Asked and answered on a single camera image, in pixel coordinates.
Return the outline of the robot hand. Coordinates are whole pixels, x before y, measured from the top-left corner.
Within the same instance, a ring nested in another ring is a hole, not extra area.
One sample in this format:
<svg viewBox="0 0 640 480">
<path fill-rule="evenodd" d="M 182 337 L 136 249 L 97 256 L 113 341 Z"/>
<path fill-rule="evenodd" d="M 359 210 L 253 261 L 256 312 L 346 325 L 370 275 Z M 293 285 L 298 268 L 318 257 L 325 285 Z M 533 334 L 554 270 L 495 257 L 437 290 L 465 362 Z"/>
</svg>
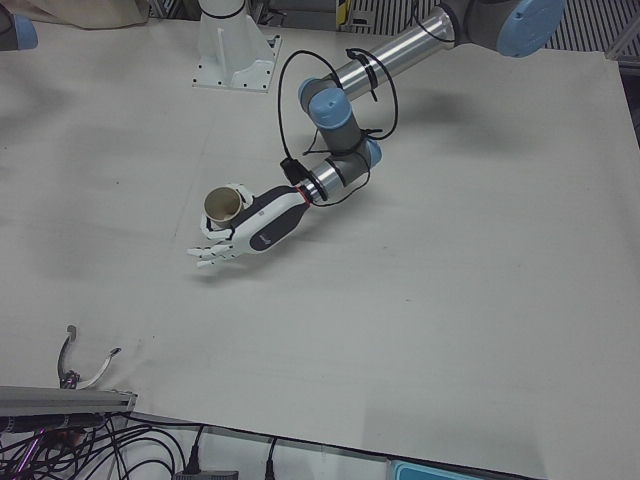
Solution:
<svg viewBox="0 0 640 480">
<path fill-rule="evenodd" d="M 299 224 L 309 208 L 300 189 L 281 185 L 255 195 L 242 184 L 227 184 L 205 198 L 200 228 L 211 241 L 187 254 L 204 267 L 259 254 L 279 243 Z"/>
</svg>

